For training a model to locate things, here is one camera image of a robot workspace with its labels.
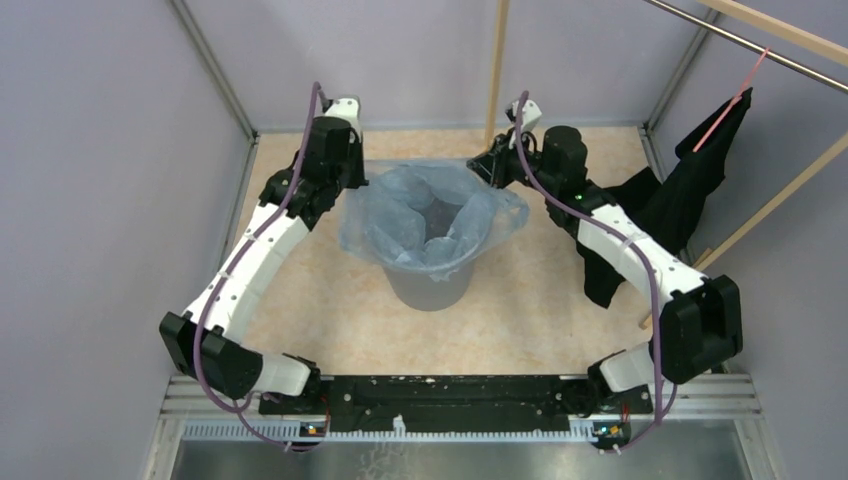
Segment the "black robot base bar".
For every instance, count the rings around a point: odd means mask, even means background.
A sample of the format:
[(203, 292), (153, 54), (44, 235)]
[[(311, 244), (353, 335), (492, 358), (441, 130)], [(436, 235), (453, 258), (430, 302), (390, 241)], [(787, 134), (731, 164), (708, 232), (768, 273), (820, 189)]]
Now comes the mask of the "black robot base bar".
[(336, 375), (258, 407), (262, 415), (328, 419), (333, 433), (389, 431), (395, 418), (412, 433), (558, 432), (573, 417), (653, 410), (647, 386), (610, 393), (584, 375)]

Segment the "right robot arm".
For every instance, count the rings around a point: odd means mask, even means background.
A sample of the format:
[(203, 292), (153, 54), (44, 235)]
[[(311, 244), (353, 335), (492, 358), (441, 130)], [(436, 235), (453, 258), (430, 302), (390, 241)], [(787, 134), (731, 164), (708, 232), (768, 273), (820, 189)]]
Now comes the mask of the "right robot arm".
[(640, 229), (612, 195), (587, 177), (588, 149), (570, 126), (549, 128), (541, 144), (531, 133), (495, 137), (467, 167), (488, 185), (513, 182), (545, 197), (552, 221), (583, 252), (594, 254), (651, 303), (659, 319), (649, 341), (590, 366), (589, 404), (612, 412), (627, 390), (654, 382), (684, 384), (743, 349), (738, 286), (681, 263)]

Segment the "black hanging t-shirt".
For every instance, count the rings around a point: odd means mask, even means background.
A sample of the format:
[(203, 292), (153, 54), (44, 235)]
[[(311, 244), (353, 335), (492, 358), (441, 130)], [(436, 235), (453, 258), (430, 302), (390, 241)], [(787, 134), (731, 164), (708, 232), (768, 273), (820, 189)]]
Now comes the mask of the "black hanging t-shirt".
[(624, 183), (605, 189), (639, 228), (670, 253), (678, 254), (687, 245), (707, 197), (725, 179), (725, 162), (751, 106), (752, 92), (751, 87), (744, 92), (699, 152), (693, 153), (693, 146), (725, 103), (678, 143), (678, 163), (664, 181), (646, 167)]

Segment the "grey round trash bin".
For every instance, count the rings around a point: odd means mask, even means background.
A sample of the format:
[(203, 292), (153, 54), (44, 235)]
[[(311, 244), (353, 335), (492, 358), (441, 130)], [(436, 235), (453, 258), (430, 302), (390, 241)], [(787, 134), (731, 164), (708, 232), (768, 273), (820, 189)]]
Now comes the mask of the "grey round trash bin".
[(456, 304), (467, 292), (474, 273), (470, 262), (452, 272), (446, 280), (434, 280), (429, 274), (408, 273), (384, 268), (397, 298), (419, 311), (444, 310)]

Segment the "metal hanging rail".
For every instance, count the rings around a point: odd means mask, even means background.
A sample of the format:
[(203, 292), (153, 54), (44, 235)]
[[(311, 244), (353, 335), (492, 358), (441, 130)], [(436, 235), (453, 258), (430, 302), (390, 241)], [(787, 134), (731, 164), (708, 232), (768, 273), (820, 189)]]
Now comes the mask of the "metal hanging rail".
[[(692, 25), (697, 26), (700, 29), (706, 30), (707, 32), (717, 35), (718, 37), (725, 39), (739, 47), (742, 47), (748, 51), (762, 54), (765, 52), (766, 48), (762, 45), (754, 43), (747, 38), (739, 36), (735, 33), (732, 33), (726, 29), (715, 26), (712, 23), (703, 20), (695, 15), (684, 11), (676, 6), (673, 6), (665, 1), (658, 0), (644, 0), (645, 3), (651, 5), (659, 10), (662, 10), (666, 13), (669, 13), (681, 20), (684, 20)], [(816, 81), (819, 84), (825, 85), (835, 91), (846, 94), (847, 93), (847, 85), (841, 81), (838, 81), (834, 78), (831, 78), (828, 75), (823, 74), (822, 72), (812, 69), (804, 64), (798, 63), (792, 60), (789, 57), (781, 55), (779, 53), (775, 53), (774, 51), (769, 51), (766, 54), (766, 58), (771, 60), (772, 62), (781, 65), (789, 70), (792, 70), (796, 73), (799, 73), (813, 81)]]

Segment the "blue plastic trash bag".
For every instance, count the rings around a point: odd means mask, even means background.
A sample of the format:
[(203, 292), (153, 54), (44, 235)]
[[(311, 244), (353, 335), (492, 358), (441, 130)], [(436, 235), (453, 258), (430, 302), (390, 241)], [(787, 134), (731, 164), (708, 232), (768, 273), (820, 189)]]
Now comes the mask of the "blue plastic trash bag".
[(382, 163), (349, 191), (341, 248), (390, 271), (447, 281), (522, 229), (528, 204), (458, 160)]

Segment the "pink clothes hanger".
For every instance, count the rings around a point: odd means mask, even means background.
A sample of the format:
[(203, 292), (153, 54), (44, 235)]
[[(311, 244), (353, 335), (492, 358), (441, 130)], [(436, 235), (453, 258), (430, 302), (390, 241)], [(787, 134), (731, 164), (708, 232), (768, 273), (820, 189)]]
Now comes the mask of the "pink clothes hanger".
[(720, 126), (720, 124), (724, 121), (724, 119), (729, 115), (734, 106), (742, 100), (744, 92), (751, 87), (752, 82), (761, 68), (761, 65), (764, 63), (765, 59), (771, 53), (771, 48), (766, 47), (763, 52), (759, 55), (753, 67), (748, 71), (746, 77), (743, 82), (739, 86), (737, 92), (725, 102), (725, 105), (719, 109), (719, 113), (711, 120), (708, 124), (707, 129), (703, 132), (701, 137), (695, 143), (692, 148), (693, 153), (699, 152), (702, 147), (707, 143), (716, 129)]

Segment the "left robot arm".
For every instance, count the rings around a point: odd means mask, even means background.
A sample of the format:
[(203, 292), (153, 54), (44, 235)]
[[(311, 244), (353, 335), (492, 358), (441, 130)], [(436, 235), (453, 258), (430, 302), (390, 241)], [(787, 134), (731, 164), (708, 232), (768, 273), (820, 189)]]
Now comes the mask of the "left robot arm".
[(320, 401), (317, 367), (302, 357), (251, 350), (242, 339), (286, 257), (344, 190), (367, 183), (358, 121), (323, 114), (304, 140), (292, 164), (266, 181), (248, 226), (207, 287), (159, 324), (178, 371), (210, 396), (237, 402), (254, 392), (278, 393), (302, 414)]

